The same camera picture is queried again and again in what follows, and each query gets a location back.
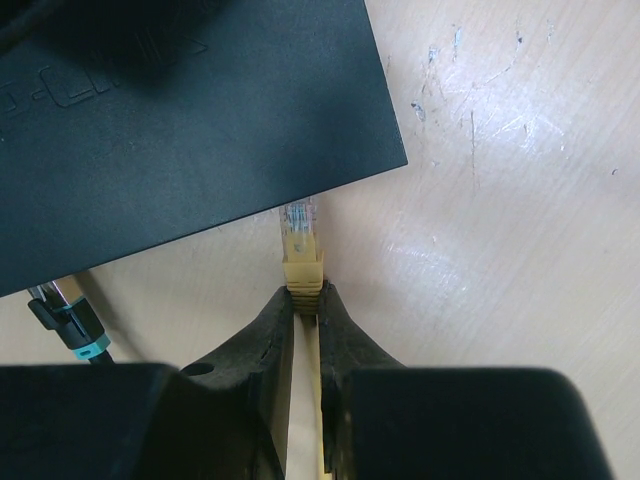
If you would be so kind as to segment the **small black network switch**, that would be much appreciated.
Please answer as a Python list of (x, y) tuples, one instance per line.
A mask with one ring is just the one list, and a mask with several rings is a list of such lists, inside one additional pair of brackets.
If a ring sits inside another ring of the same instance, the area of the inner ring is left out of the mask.
[(1, 58), (1, 291), (406, 162), (361, 1), (68, 1)]

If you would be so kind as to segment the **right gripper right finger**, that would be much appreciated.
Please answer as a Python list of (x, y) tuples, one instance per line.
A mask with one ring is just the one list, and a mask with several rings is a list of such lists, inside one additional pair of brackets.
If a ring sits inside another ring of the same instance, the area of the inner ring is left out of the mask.
[(585, 402), (557, 371), (408, 367), (325, 283), (324, 468), (337, 479), (609, 479)]

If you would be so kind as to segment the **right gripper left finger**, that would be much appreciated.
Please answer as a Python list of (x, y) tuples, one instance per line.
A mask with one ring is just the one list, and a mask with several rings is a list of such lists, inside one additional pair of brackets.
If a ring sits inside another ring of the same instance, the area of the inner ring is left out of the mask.
[(5, 366), (5, 479), (281, 479), (294, 309), (258, 316), (184, 368), (160, 363)]

